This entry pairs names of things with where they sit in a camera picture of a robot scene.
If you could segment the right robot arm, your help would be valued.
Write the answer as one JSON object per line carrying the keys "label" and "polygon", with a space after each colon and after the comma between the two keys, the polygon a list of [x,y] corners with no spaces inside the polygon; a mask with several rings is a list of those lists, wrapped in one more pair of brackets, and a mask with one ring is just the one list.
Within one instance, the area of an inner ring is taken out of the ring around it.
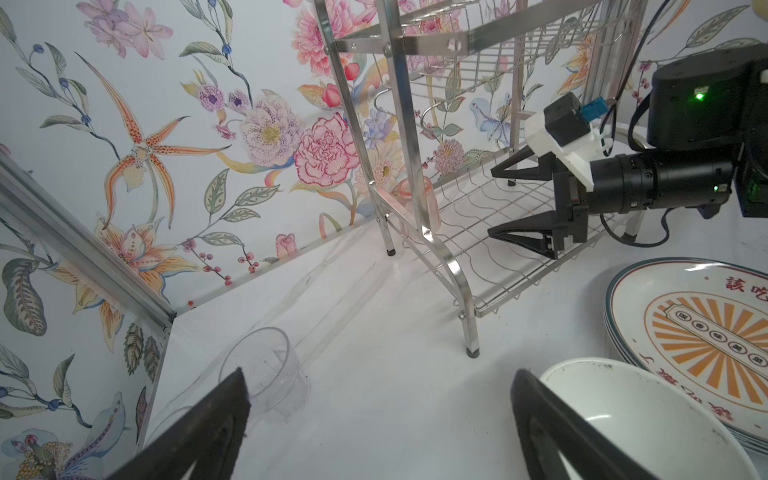
{"label": "right robot arm", "polygon": [[525,123],[526,144],[492,169],[497,179],[549,181],[552,210],[489,229],[492,239],[554,259],[583,243],[596,216],[696,209],[715,216],[731,195],[747,218],[767,214],[767,47],[758,43],[690,56],[658,69],[635,111],[647,141],[606,155],[594,121],[603,100],[566,94]]}

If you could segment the clear ribbed glass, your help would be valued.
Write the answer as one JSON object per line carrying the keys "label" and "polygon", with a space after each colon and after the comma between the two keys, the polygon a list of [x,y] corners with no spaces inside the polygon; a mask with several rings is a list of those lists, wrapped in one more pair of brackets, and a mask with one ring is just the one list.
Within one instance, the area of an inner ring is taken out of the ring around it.
{"label": "clear ribbed glass", "polygon": [[238,340],[227,352],[219,380],[240,370],[250,398],[251,416],[288,422],[305,405],[310,385],[294,343],[278,327],[264,327]]}

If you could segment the orange bowl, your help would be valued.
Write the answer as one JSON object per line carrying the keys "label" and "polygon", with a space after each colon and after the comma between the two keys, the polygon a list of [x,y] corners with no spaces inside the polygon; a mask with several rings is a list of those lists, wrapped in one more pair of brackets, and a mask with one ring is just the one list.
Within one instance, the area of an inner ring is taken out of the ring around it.
{"label": "orange bowl", "polygon": [[577,358],[539,380],[658,479],[757,479],[726,427],[670,383],[627,363]]}

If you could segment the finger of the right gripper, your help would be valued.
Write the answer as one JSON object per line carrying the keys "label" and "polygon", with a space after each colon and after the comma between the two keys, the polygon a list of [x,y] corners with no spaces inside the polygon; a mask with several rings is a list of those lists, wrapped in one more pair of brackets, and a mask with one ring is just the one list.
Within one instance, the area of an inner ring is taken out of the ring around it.
{"label": "finger of the right gripper", "polygon": [[488,236],[557,260],[565,249],[567,222],[550,210],[491,227]]}
{"label": "finger of the right gripper", "polygon": [[[518,168],[517,165],[531,157],[536,158],[536,165]],[[533,180],[550,181],[553,177],[557,158],[552,153],[536,154],[529,146],[512,153],[506,160],[491,168],[493,178],[510,181]]]}

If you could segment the small clear glass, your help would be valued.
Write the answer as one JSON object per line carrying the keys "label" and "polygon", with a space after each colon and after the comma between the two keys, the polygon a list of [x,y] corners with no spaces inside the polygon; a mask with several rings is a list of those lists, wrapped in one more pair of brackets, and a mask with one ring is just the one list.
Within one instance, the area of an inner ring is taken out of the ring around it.
{"label": "small clear glass", "polygon": [[156,441],[163,433],[170,429],[175,423],[181,420],[187,413],[191,411],[191,406],[183,406],[171,412],[165,419],[163,419],[157,427],[146,438],[144,447],[147,448],[150,444]]}

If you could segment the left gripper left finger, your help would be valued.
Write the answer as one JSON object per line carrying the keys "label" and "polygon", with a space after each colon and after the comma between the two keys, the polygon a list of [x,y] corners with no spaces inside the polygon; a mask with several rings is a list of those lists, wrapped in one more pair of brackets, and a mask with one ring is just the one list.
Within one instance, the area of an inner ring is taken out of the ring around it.
{"label": "left gripper left finger", "polygon": [[112,479],[229,479],[251,404],[238,368],[159,435]]}

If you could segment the white patterned plate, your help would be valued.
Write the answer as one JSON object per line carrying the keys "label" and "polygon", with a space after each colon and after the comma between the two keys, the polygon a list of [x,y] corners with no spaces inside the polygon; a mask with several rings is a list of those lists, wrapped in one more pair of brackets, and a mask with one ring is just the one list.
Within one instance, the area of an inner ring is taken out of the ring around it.
{"label": "white patterned plate", "polygon": [[675,292],[622,310],[605,325],[627,363],[670,383],[748,450],[767,452],[767,316],[722,295]]}

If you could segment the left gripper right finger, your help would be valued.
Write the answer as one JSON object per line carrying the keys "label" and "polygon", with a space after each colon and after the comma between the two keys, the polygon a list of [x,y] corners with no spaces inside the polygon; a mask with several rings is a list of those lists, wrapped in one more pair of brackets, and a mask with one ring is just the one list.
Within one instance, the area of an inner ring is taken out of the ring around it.
{"label": "left gripper right finger", "polygon": [[510,391],[520,446],[532,479],[652,479],[531,372],[516,372]]}

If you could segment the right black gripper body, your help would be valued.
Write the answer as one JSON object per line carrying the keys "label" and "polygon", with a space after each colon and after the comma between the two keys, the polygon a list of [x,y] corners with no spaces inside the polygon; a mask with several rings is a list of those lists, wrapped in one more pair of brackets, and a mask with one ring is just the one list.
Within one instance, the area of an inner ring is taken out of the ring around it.
{"label": "right black gripper body", "polygon": [[696,151],[645,150],[593,161],[593,187],[575,175],[555,179],[554,218],[575,240],[586,238],[588,218],[652,209],[695,209],[716,216],[731,194],[735,173],[732,147]]}

